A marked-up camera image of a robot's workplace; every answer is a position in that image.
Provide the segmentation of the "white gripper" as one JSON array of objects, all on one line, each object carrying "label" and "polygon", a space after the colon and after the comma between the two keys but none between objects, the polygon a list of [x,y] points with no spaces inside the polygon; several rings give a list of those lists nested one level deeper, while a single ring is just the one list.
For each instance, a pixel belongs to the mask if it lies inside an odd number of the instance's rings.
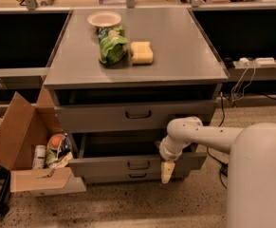
[{"label": "white gripper", "polygon": [[175,169],[174,162],[182,155],[184,144],[166,136],[161,142],[155,142],[155,146],[159,148],[160,156],[165,160],[161,163],[161,182],[167,184]]}]

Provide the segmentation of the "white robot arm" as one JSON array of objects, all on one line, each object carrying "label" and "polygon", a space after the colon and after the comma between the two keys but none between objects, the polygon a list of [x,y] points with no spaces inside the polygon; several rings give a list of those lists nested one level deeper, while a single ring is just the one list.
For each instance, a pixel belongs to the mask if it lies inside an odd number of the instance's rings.
[{"label": "white robot arm", "polygon": [[240,128],[205,126],[196,117],[170,121],[159,144],[162,182],[191,143],[229,155],[227,228],[276,228],[276,123]]}]

